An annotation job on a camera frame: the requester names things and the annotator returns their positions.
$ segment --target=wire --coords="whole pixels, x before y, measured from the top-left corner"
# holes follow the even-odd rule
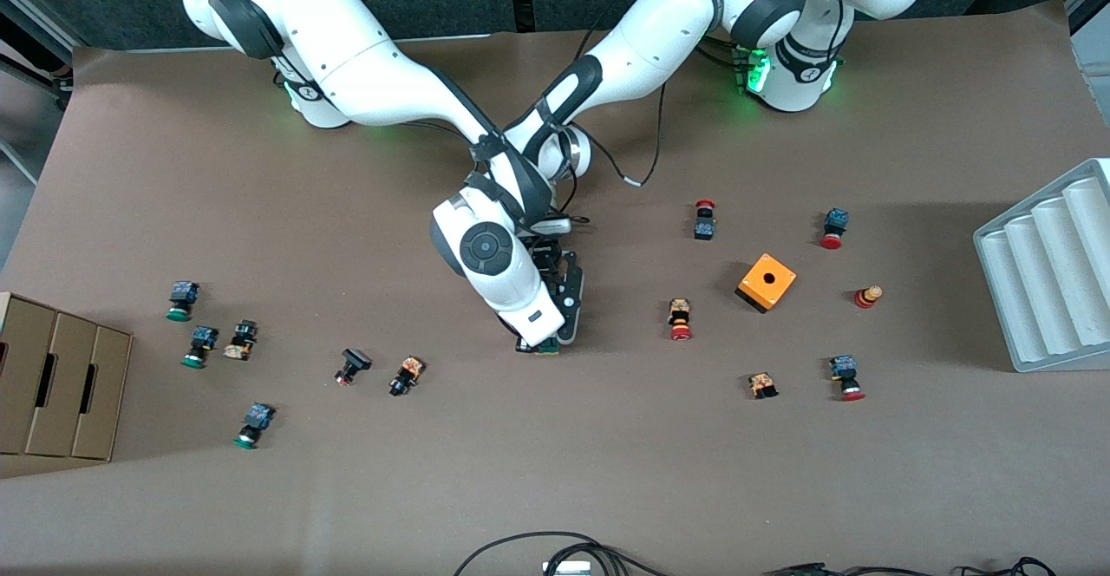
[[[463,137],[463,134],[461,134],[460,132],[455,132],[455,130],[454,129],[450,129],[450,127],[437,125],[437,124],[435,124],[435,122],[408,121],[408,122],[402,122],[401,125],[405,125],[405,127],[425,127],[425,129],[435,129],[435,130],[438,130],[438,132],[451,133],[452,137],[458,138],[460,141],[464,141],[464,142],[466,142],[466,144],[471,144],[471,141],[467,141],[466,137]]]
[[[622,180],[626,182],[626,184],[635,185],[635,188],[638,189],[642,189],[644,188],[644,184],[647,184],[647,181],[650,180],[652,175],[654,175],[655,173],[656,165],[659,164],[659,154],[662,153],[663,150],[663,98],[666,97],[666,92],[667,92],[667,85],[666,83],[664,83],[662,87],[659,87],[659,109],[658,113],[656,114],[656,121],[655,121],[655,158],[654,160],[652,160],[652,168],[647,170],[647,175],[644,176],[642,181],[635,181],[633,180],[633,178],[625,175],[624,170],[622,170],[620,165],[617,164],[617,161],[613,156],[613,153],[610,153],[609,150],[605,148],[605,145],[601,144],[601,142],[597,141],[597,138],[593,135],[593,133],[586,132],[586,129],[584,129],[584,127],[578,125],[578,129],[582,129],[582,132],[585,133],[587,138],[589,138],[589,141],[593,142],[594,145],[601,150],[601,152],[605,153],[605,156],[609,160],[609,164],[612,164],[613,169],[616,170],[617,176],[620,176]]]
[[[502,323],[505,325],[505,327],[509,327],[509,330],[511,330],[511,326],[508,326],[508,324],[505,323],[504,320],[502,321]],[[508,544],[511,542],[516,542],[516,540],[519,540],[519,539],[528,539],[528,538],[532,538],[532,537],[571,537],[572,539],[582,539],[583,542],[588,542],[588,543],[592,543],[592,544],[596,544],[597,543],[593,538],[587,537],[586,535],[583,535],[581,533],[569,533],[569,532],[566,532],[566,530],[537,530],[537,532],[534,532],[534,533],[521,533],[519,535],[512,535],[509,537],[503,537],[501,539],[497,539],[496,542],[490,542],[488,544],[486,544],[486,545],[482,546],[481,548],[476,549],[475,552],[471,553],[471,556],[466,557],[466,560],[464,560],[458,566],[458,569],[455,569],[455,573],[454,573],[453,576],[458,576],[461,573],[463,573],[464,569],[466,569],[466,566],[470,565],[471,562],[473,562],[475,558],[478,557],[478,555],[481,555],[484,552],[487,552],[491,548],[495,548],[495,547],[501,546],[503,544]]]
[[[844,0],[836,0],[836,2],[839,16],[836,19],[836,30],[834,30],[833,36],[829,37],[829,50],[828,53],[825,54],[825,65],[829,65],[829,63],[833,62],[833,58],[836,58],[836,54],[833,53],[833,47],[834,43],[836,43],[837,36],[840,34],[840,26],[844,26]]]
[[[1056,576],[1056,572],[1052,572],[1052,568],[1031,556],[1023,556],[1018,559],[1018,563],[1013,564],[1013,567],[1009,569],[999,569],[998,572],[983,572],[982,569],[977,569],[970,566],[957,567],[956,569],[959,570],[959,576],[968,576],[969,574],[975,576],[1028,576],[1026,574],[1026,567],[1030,565],[1043,569],[1045,574],[1048,576]]]
[[[703,58],[707,59],[707,61],[717,63],[717,65],[725,65],[728,67],[728,69],[730,70],[737,70],[739,68],[736,65],[735,62],[723,61],[723,59],[717,58],[717,55],[713,53],[709,53],[709,51],[703,50],[702,47],[694,47],[694,50],[697,51],[698,54],[703,55]]]
[[[864,574],[900,574],[901,576],[931,576],[930,574],[925,574],[924,572],[912,572],[912,569],[902,569],[901,567],[857,567],[850,572],[846,572],[845,576],[862,576]]]
[[[713,38],[713,36],[703,36],[702,42],[708,42],[710,46],[720,47],[722,50],[734,50],[736,46],[728,40],[722,40],[720,38]]]
[[[567,205],[571,205],[571,201],[574,201],[574,195],[578,193],[578,168],[576,165],[571,165],[571,195],[566,196],[566,201],[563,201],[563,205],[559,205],[558,212],[566,212]]]

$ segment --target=black hole on box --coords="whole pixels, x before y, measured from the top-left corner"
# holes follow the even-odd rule
[[[92,408],[92,387],[97,385],[97,365],[89,364],[89,371],[84,373],[84,394],[81,395],[81,413],[88,414]]]
[[[34,396],[34,406],[44,407],[50,402],[50,385],[54,381],[54,365],[58,364],[58,355],[52,352],[47,355],[42,363],[42,375],[39,378],[39,393]]]

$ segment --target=table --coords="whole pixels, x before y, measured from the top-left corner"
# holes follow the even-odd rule
[[[577,33],[405,46],[507,122]],[[1110,373],[1013,374],[971,232],[1110,134],[1059,2],[1015,14],[860,23],[808,113],[739,98],[694,58],[667,91],[645,189],[604,161],[572,212],[586,271],[578,341],[557,360],[513,340],[427,239],[464,145],[423,129],[303,124],[238,53],[82,50],[78,90],[0,286],[135,332],[115,461],[0,484],[7,573],[444,574],[485,542],[572,529],[669,573],[809,560],[940,574],[1110,565]],[[582,118],[632,176],[655,99]],[[717,200],[710,243],[693,204]],[[828,209],[845,249],[816,246]],[[760,315],[733,289],[761,252],[798,274]],[[258,320],[250,363],[178,365],[194,324]],[[850,292],[887,294],[860,312]],[[695,338],[673,343],[688,296]],[[344,347],[374,360],[356,385]],[[830,355],[868,394],[840,403]],[[387,383],[405,355],[427,372]],[[751,401],[746,377],[781,391]],[[252,402],[262,447],[231,444]],[[475,574],[534,574],[527,542]]]

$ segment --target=black strap on arm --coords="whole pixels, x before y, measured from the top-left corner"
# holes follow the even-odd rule
[[[521,204],[516,203],[515,198],[508,193],[508,190],[502,188],[502,184],[477,172],[471,172],[463,182],[470,188],[484,193],[490,201],[500,203],[505,209],[505,212],[516,220],[517,224],[524,224],[524,209],[521,208]]]

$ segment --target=black cable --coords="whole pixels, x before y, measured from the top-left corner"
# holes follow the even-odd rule
[[[471,141],[467,141],[466,137],[463,137],[463,134],[461,134],[460,132],[456,132],[456,130],[450,129],[450,127],[437,125],[437,124],[435,124],[435,122],[408,121],[408,122],[402,122],[401,125],[405,125],[405,127],[425,127],[425,129],[435,129],[435,130],[437,130],[437,132],[451,133],[452,137],[458,138],[460,141],[464,141],[464,142],[466,142],[466,144],[471,144]]]
[[[587,138],[589,138],[589,141],[593,142],[594,145],[601,150],[601,152],[605,153],[605,156],[609,160],[609,164],[612,164],[613,169],[616,170],[617,176],[620,176],[622,180],[626,182],[626,184],[633,184],[638,189],[642,189],[644,188],[644,184],[647,184],[647,181],[650,180],[652,175],[654,175],[655,173],[656,165],[659,164],[659,153],[662,153],[663,150],[663,98],[665,97],[666,91],[667,91],[667,85],[666,83],[664,83],[662,87],[659,87],[659,110],[655,122],[655,129],[656,129],[655,158],[654,160],[652,160],[652,168],[647,170],[647,175],[644,176],[643,181],[635,181],[633,180],[633,178],[625,175],[624,170],[622,170],[620,165],[617,164],[617,161],[613,156],[613,153],[610,153],[609,150],[605,148],[605,145],[601,144],[601,142],[597,141],[597,138],[593,135],[593,133],[587,132],[587,130],[584,129],[584,127],[578,125],[578,129],[582,129],[582,132],[585,133]]]
[[[563,201],[563,205],[559,205],[559,213],[566,212],[566,209],[571,205],[571,201],[574,201],[574,195],[578,193],[578,168],[576,165],[571,165],[571,195],[566,198],[566,201]]]
[[[852,570],[845,572],[845,576],[862,576],[864,574],[900,574],[901,576],[932,576],[931,574],[925,574],[924,572],[912,572],[912,569],[902,569],[901,567],[857,567]]]
[[[504,320],[502,321],[502,323],[504,323],[505,326],[508,327],[508,324],[505,323]],[[503,537],[501,539],[497,539],[496,542],[490,542],[488,544],[486,544],[486,545],[482,546],[481,548],[476,549],[475,552],[471,553],[471,556],[466,557],[466,560],[464,560],[458,566],[458,569],[455,569],[455,574],[453,576],[458,576],[461,573],[463,573],[463,569],[466,569],[466,566],[470,565],[471,562],[473,562],[475,558],[477,558],[478,555],[481,555],[482,553],[487,552],[488,548],[495,548],[495,547],[497,547],[497,546],[500,546],[502,544],[507,544],[509,542],[516,542],[518,539],[528,539],[528,538],[532,538],[532,537],[571,537],[572,539],[582,539],[583,542],[588,542],[588,543],[592,543],[592,544],[597,544],[596,540],[594,540],[591,537],[587,537],[586,535],[583,535],[581,533],[569,533],[569,532],[566,532],[566,530],[537,530],[537,532],[534,532],[534,533],[521,533],[519,535],[512,535],[509,537]]]
[[[840,26],[844,23],[844,0],[836,0],[836,2],[839,16],[836,19],[836,30],[834,30],[833,36],[829,37],[829,50],[828,54],[825,55],[825,65],[829,65],[833,62],[833,58],[836,58],[836,54],[833,53],[833,47],[836,43],[837,34],[840,34]]]
[[[708,42],[710,46],[720,47],[723,50],[734,50],[736,46],[728,40],[722,40],[720,38],[713,38],[713,36],[703,36],[702,42]]]
[[[659,572],[658,569],[653,569],[650,567],[644,565],[643,563],[640,563],[640,562],[638,562],[638,560],[636,560],[636,559],[627,556],[626,554],[622,553],[620,550],[614,549],[614,548],[612,548],[609,546],[604,546],[602,544],[596,544],[596,543],[595,543],[594,546],[589,546],[589,547],[586,547],[587,544],[578,544],[578,546],[579,546],[579,548],[576,549],[575,553],[572,553],[572,554],[577,554],[578,552],[586,552],[586,549],[596,549],[596,550],[606,553],[606,555],[612,555],[613,557],[615,557],[615,559],[618,559],[618,563],[627,563],[627,564],[632,565],[633,567],[642,570],[642,572],[646,572],[647,574],[650,574],[652,576],[669,576],[668,574]],[[571,554],[563,554],[561,552],[561,553],[556,553],[555,556],[552,557],[552,559],[554,560],[556,557],[562,557],[563,559],[566,559],[566,558],[569,558],[569,556],[571,556]],[[548,562],[547,566],[548,566],[548,572],[549,573],[545,574],[545,576],[553,576],[554,573],[555,573],[553,566],[557,567],[557,564]]]
[[[999,569],[997,572],[983,572],[982,569],[967,565],[957,567],[956,569],[959,569],[959,576],[968,576],[969,574],[973,576],[1027,576],[1026,567],[1030,565],[1043,569],[1045,574],[1048,576],[1056,576],[1056,572],[1052,572],[1052,568],[1031,556],[1023,556],[1018,559],[1018,563],[1013,564],[1013,567],[1010,567],[1009,569]]]
[[[601,546],[599,544],[589,544],[589,543],[575,544],[555,553],[555,555],[553,555],[551,559],[547,560],[547,569],[544,572],[544,576],[548,576],[548,573],[549,575],[554,575],[555,572],[558,569],[558,566],[562,565],[564,560],[571,558],[572,556],[578,554],[579,552],[586,553],[591,557],[593,557],[594,560],[602,566],[602,572],[606,574],[609,573],[608,568],[605,565],[606,562],[608,562],[608,564],[613,567],[613,572],[616,574],[616,576],[622,576],[622,575],[628,576],[628,567],[620,560],[619,557],[617,557],[613,552],[610,552],[609,548]],[[598,554],[604,556],[605,560],[602,560]]]
[[[736,65],[735,62],[723,61],[723,59],[717,58],[717,55],[715,55],[713,53],[709,53],[709,51],[703,50],[702,47],[694,47],[694,50],[697,51],[697,53],[700,54],[702,58],[705,58],[705,59],[707,59],[707,61],[716,63],[717,65],[725,65],[725,67],[728,67],[728,69],[734,70],[734,71],[738,69],[738,67]]]

